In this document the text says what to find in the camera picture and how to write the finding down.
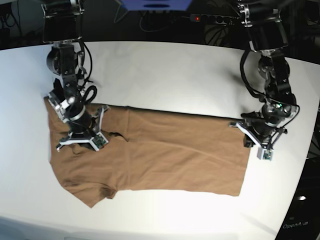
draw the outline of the t-shirt sleeve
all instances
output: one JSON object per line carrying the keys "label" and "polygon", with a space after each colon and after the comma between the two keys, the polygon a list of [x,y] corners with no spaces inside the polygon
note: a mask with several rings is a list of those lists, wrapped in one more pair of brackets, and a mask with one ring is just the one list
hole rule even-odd
{"label": "t-shirt sleeve", "polygon": [[112,199],[117,192],[115,189],[101,183],[70,183],[63,187],[90,208],[104,198]]}

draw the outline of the brown t-shirt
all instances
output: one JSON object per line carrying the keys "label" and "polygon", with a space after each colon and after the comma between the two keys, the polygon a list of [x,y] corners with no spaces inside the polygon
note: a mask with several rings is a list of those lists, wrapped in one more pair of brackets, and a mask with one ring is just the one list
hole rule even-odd
{"label": "brown t-shirt", "polygon": [[95,152],[73,144],[57,152],[69,128],[45,104],[53,171],[89,207],[119,190],[240,193],[250,150],[243,147],[243,133],[228,127],[229,119],[110,106],[102,123],[108,145]]}

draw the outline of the white table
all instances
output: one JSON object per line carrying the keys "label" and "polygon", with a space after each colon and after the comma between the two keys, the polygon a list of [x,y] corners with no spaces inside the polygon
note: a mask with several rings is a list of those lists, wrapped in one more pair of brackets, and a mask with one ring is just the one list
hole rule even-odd
{"label": "white table", "polygon": [[[97,103],[231,118],[260,109],[240,79],[241,50],[161,42],[87,45],[94,60]],[[275,239],[313,133],[320,98],[318,65],[288,59],[300,114],[276,144],[273,161],[258,160],[257,149],[251,150],[239,197],[128,190],[90,209],[59,185],[49,164],[42,97],[52,90],[53,76],[46,66],[50,49],[44,45],[0,52],[0,216],[68,231],[52,239],[64,234],[88,239],[105,239],[104,234],[117,239]],[[259,57],[249,55],[246,72],[248,79],[262,83]],[[27,237],[35,234],[23,231]],[[44,236],[51,239],[48,233]]]}

